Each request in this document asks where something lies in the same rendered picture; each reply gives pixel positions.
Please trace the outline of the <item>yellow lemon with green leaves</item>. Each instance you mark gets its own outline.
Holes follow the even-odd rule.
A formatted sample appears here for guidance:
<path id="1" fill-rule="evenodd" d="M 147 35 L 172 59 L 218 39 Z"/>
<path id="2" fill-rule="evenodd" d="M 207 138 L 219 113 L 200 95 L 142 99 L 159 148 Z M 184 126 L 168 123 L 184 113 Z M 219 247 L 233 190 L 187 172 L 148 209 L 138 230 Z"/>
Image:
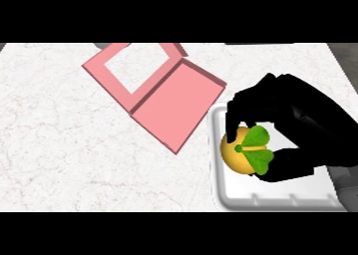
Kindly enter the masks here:
<path id="1" fill-rule="evenodd" d="M 240 127 L 236 141 L 227 142 L 227 136 L 219 143 L 219 153 L 228 168 L 240 174 L 264 175 L 274 153 L 267 148 L 270 134 L 262 126 Z"/>

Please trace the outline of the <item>pink cardboard box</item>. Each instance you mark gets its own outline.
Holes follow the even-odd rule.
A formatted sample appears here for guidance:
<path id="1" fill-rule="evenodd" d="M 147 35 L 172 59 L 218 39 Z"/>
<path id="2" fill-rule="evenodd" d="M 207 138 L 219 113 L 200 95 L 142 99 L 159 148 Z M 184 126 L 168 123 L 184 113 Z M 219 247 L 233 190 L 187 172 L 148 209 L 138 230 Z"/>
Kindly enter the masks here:
<path id="1" fill-rule="evenodd" d="M 160 43 L 169 59 L 131 93 L 105 66 L 129 46 L 131 43 L 111 43 L 83 64 L 83 69 L 131 118 L 178 154 L 221 96 L 225 81 L 185 58 L 179 43 Z"/>

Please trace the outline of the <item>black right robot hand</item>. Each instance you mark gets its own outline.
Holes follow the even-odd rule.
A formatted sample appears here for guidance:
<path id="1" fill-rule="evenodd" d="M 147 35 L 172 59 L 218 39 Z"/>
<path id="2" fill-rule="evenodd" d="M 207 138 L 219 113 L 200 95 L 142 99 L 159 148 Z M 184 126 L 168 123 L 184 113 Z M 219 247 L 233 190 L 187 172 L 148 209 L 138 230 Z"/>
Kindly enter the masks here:
<path id="1" fill-rule="evenodd" d="M 274 152 L 261 180 L 277 182 L 308 176 L 323 165 L 358 165 L 358 123 L 335 101 L 289 74 L 265 75 L 253 87 L 234 94 L 227 103 L 227 140 L 236 140 L 240 124 L 267 122 L 296 147 Z"/>

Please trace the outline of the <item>white tray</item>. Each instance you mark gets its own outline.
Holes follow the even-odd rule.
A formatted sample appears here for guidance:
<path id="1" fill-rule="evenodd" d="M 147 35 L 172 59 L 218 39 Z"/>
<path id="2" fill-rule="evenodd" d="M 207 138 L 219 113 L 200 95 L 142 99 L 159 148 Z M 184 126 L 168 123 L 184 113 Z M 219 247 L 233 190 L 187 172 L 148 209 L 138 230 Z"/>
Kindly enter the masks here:
<path id="1" fill-rule="evenodd" d="M 219 152 L 225 134 L 227 103 L 207 112 L 209 153 L 213 198 L 230 211 L 343 211 L 326 166 L 314 174 L 280 182 L 265 182 L 256 176 L 236 173 Z"/>

